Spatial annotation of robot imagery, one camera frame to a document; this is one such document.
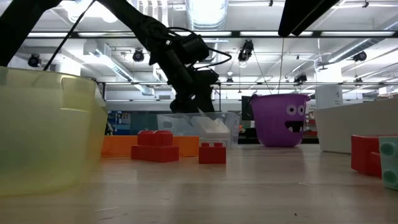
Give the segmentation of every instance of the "monster mouth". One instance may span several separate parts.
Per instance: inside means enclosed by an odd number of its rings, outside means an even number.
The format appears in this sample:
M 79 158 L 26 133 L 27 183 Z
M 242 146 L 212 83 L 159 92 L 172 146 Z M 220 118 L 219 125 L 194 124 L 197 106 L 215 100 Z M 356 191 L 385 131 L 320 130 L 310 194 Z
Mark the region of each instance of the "monster mouth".
M 286 128 L 293 133 L 299 133 L 303 130 L 304 122 L 303 121 L 286 121 Z

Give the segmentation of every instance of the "yellow translucent bin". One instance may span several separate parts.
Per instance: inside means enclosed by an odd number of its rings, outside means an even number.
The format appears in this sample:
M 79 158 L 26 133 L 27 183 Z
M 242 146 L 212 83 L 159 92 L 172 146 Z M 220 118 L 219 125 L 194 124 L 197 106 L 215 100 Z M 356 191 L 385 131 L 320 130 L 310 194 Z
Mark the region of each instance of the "yellow translucent bin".
M 92 80 L 0 67 L 0 196 L 85 178 L 101 156 L 107 116 Z

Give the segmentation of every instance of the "clear plastic bin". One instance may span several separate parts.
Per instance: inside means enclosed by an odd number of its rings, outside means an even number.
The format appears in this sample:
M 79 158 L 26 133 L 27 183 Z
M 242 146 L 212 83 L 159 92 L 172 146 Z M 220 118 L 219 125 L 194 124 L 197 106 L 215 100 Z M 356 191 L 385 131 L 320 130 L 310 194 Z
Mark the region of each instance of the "clear plastic bin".
M 100 158 L 108 110 L 92 80 L 0 67 L 0 196 L 65 189 Z
M 238 143 L 240 117 L 234 113 L 159 114 L 159 130 L 175 136 L 199 136 L 200 142 L 222 142 L 227 148 Z

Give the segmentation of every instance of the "teal toy block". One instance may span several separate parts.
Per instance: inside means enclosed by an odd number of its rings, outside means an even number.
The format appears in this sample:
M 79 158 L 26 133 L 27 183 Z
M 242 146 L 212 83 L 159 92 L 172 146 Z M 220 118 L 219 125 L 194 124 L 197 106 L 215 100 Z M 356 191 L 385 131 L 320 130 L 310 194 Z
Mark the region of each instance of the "teal toy block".
M 379 146 L 384 186 L 398 190 L 398 137 L 380 137 Z

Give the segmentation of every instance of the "googly eye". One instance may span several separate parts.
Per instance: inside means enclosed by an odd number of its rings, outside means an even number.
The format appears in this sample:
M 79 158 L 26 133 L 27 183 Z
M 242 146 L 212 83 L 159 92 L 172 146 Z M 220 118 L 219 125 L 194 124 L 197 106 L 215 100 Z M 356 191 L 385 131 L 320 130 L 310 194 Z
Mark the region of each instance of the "googly eye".
M 304 105 L 300 105 L 300 106 L 297 108 L 297 111 L 298 111 L 299 115 L 304 115 L 304 112 L 305 112 Z
M 287 114 L 293 116 L 293 115 L 296 114 L 296 112 L 297 112 L 297 107 L 296 107 L 296 106 L 294 106 L 294 105 L 288 105 L 288 106 L 286 107 L 286 113 L 287 113 Z

